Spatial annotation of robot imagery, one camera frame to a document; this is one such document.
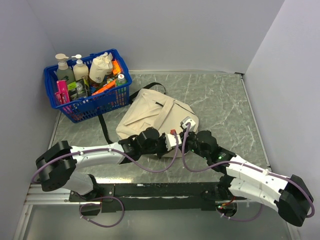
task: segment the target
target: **marble table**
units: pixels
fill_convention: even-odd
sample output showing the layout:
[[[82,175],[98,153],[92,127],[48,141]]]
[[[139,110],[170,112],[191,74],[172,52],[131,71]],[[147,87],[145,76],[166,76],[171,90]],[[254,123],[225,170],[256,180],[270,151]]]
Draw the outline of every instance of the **marble table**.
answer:
[[[131,74],[130,92],[134,93],[145,85],[158,82],[166,87],[167,95],[189,104],[199,118],[199,131],[210,130],[220,146],[240,155],[247,161],[267,167],[266,157],[257,127],[239,74]],[[154,86],[161,92],[161,86]],[[118,141],[116,127],[130,106],[104,114],[110,139]],[[68,140],[71,146],[90,147],[106,145],[97,117],[72,123],[61,115],[53,143]],[[171,158],[157,159],[153,155],[142,156],[139,163],[153,170],[165,168]],[[193,169],[207,166],[206,161],[196,154],[186,155],[187,164]],[[162,173],[144,171],[133,163],[122,165],[104,164],[80,170],[92,174],[98,183],[187,183],[218,182],[221,173],[211,169],[193,173],[183,167],[181,158]]]

